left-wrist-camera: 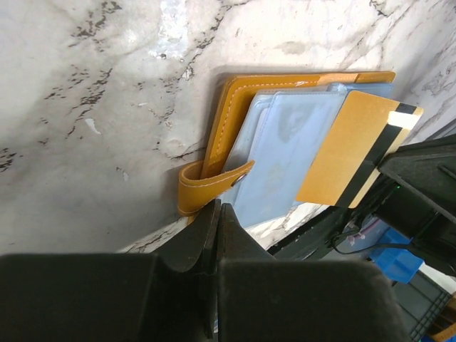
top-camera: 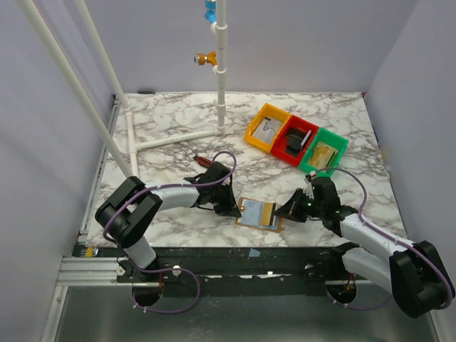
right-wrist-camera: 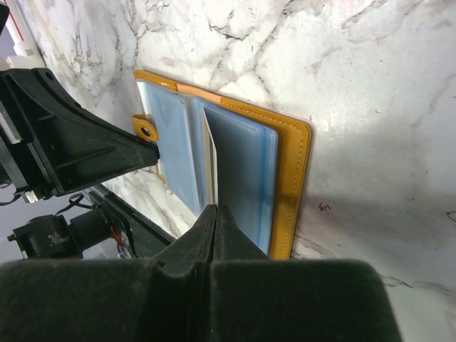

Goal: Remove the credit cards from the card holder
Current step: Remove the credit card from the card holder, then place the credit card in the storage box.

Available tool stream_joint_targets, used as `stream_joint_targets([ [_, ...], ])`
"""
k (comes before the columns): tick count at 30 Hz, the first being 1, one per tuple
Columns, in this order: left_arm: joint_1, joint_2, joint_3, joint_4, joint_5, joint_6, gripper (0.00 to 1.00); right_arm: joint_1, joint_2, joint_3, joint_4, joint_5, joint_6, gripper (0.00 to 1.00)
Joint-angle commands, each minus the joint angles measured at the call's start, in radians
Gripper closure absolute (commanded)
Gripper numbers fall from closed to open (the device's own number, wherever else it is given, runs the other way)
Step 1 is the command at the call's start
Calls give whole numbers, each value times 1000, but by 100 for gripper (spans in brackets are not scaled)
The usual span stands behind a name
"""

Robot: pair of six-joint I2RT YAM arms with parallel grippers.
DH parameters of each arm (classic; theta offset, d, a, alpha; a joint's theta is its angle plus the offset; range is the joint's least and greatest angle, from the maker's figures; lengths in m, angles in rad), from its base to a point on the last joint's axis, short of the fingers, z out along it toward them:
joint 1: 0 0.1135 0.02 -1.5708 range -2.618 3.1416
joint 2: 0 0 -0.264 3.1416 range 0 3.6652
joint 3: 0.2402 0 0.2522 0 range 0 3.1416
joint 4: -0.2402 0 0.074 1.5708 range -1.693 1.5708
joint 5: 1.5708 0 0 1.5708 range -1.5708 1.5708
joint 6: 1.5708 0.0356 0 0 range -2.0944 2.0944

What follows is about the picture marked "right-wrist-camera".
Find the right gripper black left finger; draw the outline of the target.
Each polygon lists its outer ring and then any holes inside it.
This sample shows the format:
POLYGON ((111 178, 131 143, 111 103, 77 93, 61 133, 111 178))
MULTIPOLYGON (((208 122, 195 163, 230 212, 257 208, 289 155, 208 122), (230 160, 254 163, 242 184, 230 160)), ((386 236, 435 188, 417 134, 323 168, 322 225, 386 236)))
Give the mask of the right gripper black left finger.
POLYGON ((217 208, 153 258, 1 267, 3 341, 208 341, 217 208))

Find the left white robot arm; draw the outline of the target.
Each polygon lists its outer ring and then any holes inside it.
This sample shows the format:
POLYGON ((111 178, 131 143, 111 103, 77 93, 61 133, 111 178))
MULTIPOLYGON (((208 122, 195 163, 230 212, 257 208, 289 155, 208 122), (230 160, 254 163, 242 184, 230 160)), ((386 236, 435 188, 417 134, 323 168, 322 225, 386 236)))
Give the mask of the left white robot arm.
MULTIPOLYGON (((70 195, 152 166, 151 142, 82 108, 47 68, 1 72, 1 181, 28 203, 70 195)), ((61 214, 32 219, 10 240, 28 258, 81 258, 110 238, 115 222, 102 207, 67 222, 61 214)))

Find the mustard yellow card holder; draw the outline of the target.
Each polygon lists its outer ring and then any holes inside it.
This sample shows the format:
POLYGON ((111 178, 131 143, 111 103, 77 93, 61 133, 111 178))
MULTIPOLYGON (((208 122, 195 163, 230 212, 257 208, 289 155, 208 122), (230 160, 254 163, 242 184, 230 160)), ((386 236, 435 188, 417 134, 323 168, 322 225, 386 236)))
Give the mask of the mustard yellow card holder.
POLYGON ((312 129, 308 123, 276 113, 240 100, 189 85, 171 78, 137 69, 137 81, 149 81, 168 90, 176 90, 183 95, 197 95, 211 103, 233 110, 245 118, 275 129, 279 136, 274 221, 272 224, 269 257, 287 260, 291 255, 294 231, 299 211, 301 191, 312 141, 312 129))

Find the white card edge-on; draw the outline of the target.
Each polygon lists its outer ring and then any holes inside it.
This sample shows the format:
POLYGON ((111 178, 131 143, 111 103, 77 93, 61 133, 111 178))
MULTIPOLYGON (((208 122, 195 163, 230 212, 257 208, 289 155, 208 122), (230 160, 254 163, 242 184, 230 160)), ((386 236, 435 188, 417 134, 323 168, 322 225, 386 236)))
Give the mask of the white card edge-on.
POLYGON ((218 204, 217 149, 204 108, 202 109, 202 137, 204 143, 206 200, 208 204, 218 204))

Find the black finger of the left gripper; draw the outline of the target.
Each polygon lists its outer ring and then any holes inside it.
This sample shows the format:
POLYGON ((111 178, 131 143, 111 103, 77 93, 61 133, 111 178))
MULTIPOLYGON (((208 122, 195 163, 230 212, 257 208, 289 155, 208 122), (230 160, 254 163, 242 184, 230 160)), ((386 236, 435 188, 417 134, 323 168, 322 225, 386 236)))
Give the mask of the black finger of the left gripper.
POLYGON ((1 72, 1 182, 23 198, 68 195, 159 156, 154 143, 81 107, 49 69, 1 72))

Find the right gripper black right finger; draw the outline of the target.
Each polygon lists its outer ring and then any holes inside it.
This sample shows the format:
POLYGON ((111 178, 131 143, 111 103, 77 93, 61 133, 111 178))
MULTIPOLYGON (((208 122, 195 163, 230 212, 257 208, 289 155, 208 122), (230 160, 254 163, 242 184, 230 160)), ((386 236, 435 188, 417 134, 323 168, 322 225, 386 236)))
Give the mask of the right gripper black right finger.
POLYGON ((210 267, 213 341, 400 341, 376 270, 352 259, 268 258, 217 210, 210 267))

